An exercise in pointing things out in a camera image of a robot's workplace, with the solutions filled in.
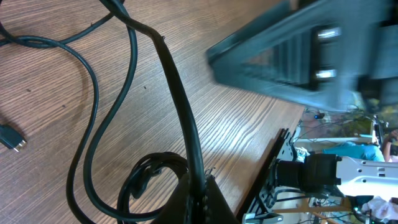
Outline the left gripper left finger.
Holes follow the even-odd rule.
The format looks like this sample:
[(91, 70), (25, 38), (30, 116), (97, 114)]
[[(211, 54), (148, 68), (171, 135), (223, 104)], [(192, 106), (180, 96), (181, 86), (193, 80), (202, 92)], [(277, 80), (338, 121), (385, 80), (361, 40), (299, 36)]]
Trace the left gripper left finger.
[(185, 174), (178, 181), (172, 195), (151, 224), (191, 224), (193, 203), (190, 177), (189, 174)]

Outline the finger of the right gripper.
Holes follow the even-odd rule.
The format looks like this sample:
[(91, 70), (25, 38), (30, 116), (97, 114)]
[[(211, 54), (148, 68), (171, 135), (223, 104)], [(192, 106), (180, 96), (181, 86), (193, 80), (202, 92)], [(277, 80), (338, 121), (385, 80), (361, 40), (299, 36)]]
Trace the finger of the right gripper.
[(282, 1), (206, 51), (215, 80), (243, 90), (345, 111), (354, 101), (358, 15), (341, 1), (298, 11)]

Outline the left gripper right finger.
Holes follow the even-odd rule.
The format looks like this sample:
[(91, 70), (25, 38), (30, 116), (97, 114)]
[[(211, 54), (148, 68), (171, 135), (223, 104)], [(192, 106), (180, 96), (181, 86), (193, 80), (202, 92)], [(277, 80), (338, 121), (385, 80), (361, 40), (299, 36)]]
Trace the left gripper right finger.
[(205, 176), (203, 213), (205, 224), (240, 224), (212, 175)]

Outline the seated person in background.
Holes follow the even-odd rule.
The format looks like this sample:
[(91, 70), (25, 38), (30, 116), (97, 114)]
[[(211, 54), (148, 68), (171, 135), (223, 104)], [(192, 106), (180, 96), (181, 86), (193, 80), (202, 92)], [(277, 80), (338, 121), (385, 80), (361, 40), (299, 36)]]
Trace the seated person in background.
[(322, 153), (348, 156), (366, 161), (397, 162), (397, 156), (391, 155), (392, 140), (397, 141), (397, 130), (389, 133), (383, 141), (381, 149), (373, 144), (356, 144), (347, 141), (335, 147), (324, 149)]

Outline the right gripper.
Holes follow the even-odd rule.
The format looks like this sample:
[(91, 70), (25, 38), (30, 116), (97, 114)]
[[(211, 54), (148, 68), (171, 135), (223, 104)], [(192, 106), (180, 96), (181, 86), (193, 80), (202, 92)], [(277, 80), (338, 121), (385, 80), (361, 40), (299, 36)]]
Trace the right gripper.
[(289, 14), (310, 30), (317, 90), (293, 88), (289, 101), (328, 111), (397, 103), (397, 1), (297, 1)]

